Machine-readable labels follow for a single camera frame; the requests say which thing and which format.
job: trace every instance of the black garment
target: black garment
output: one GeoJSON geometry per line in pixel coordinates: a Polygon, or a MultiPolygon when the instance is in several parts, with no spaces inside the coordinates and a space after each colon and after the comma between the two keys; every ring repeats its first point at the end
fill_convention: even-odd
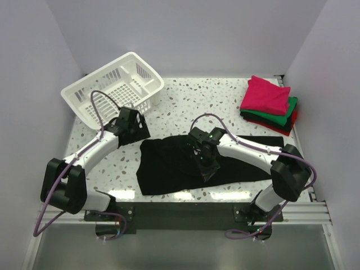
{"type": "Polygon", "coordinates": [[[261,122],[264,124],[268,124],[276,129],[279,129],[281,131],[285,131],[285,132],[290,132],[293,129],[293,121],[291,120],[293,118],[293,113],[294,111],[290,114],[290,116],[287,118],[286,124],[284,126],[279,125],[278,123],[275,123],[269,119],[263,118],[259,115],[256,114],[252,114],[250,112],[247,111],[241,111],[240,115],[245,119],[245,120],[253,120],[253,121],[257,121],[257,122],[261,122]]]}
{"type": "MultiPolygon", "coordinates": [[[[284,146],[282,137],[240,136],[270,146],[284,146]]],[[[165,139],[146,139],[140,146],[141,162],[136,173],[143,195],[161,195],[180,190],[213,187],[236,182],[270,179],[270,175],[246,162],[231,157],[217,158],[221,168],[204,183],[186,135],[165,139]]]]}

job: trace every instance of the plastic basket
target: plastic basket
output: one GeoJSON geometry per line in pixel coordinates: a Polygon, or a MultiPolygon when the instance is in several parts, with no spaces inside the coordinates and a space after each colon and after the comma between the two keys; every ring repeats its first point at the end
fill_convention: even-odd
{"type": "MultiPolygon", "coordinates": [[[[61,91],[61,96],[76,115],[90,128],[100,129],[90,102],[92,90],[112,97],[119,106],[135,107],[142,114],[160,102],[164,81],[160,75],[134,52],[99,68],[61,91]]],[[[105,96],[95,93],[94,102],[103,123],[119,115],[116,106],[105,96]]]]}

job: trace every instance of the pink folded cloth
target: pink folded cloth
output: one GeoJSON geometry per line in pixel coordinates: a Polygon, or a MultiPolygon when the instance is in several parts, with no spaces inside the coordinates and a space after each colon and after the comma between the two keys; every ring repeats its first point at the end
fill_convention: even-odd
{"type": "Polygon", "coordinates": [[[241,103],[241,110],[262,111],[273,115],[285,115],[289,104],[290,87],[279,87],[267,80],[252,76],[241,103]]]}

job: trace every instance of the red folded shirt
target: red folded shirt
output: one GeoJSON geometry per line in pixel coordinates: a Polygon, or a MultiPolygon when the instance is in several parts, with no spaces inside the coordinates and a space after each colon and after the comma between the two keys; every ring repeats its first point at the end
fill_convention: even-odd
{"type": "Polygon", "coordinates": [[[286,115],[290,87],[279,87],[267,80],[252,76],[248,82],[241,110],[262,111],[273,115],[286,115]]]}
{"type": "MultiPolygon", "coordinates": [[[[292,118],[291,118],[291,122],[292,122],[291,128],[294,127],[294,124],[295,124],[295,121],[297,120],[297,118],[298,118],[298,112],[297,112],[297,111],[293,111],[293,112],[292,112],[292,118]]],[[[281,130],[281,129],[274,128],[274,127],[272,127],[271,125],[268,125],[268,124],[265,124],[265,123],[262,123],[262,122],[259,122],[259,121],[253,121],[253,120],[246,120],[246,121],[251,122],[251,123],[254,123],[254,124],[262,125],[262,126],[264,126],[264,127],[266,127],[266,128],[269,128],[269,129],[271,129],[271,130],[273,130],[273,131],[276,131],[276,132],[278,132],[278,133],[284,134],[284,135],[286,135],[286,136],[289,136],[289,135],[290,135],[290,132],[291,132],[291,131],[290,131],[290,132],[286,132],[286,131],[283,131],[283,130],[281,130]]]]}

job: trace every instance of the speckled tabletop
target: speckled tabletop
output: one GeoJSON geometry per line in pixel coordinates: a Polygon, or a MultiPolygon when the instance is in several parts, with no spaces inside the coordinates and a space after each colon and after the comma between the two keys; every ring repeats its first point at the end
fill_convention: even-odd
{"type": "MultiPolygon", "coordinates": [[[[277,79],[268,79],[278,85],[277,79]]],[[[254,136],[282,136],[260,125],[244,121],[239,116],[239,105],[248,87],[248,79],[236,78],[165,78],[165,87],[160,91],[161,101],[145,115],[151,138],[165,138],[186,134],[194,118],[203,113],[215,113],[225,120],[235,134],[254,136]]],[[[196,125],[204,131],[220,127],[216,119],[199,119],[196,125]]],[[[76,152],[94,138],[96,131],[75,118],[66,156],[76,152]]],[[[284,137],[284,143],[296,145],[294,134],[284,137]]],[[[271,180],[232,183],[217,187],[184,190],[159,196],[141,194],[136,171],[140,164],[141,142],[126,145],[104,158],[87,175],[87,187],[107,192],[118,201],[144,202],[219,202],[251,201],[271,180]]],[[[298,201],[309,202],[307,191],[298,201]]]]}

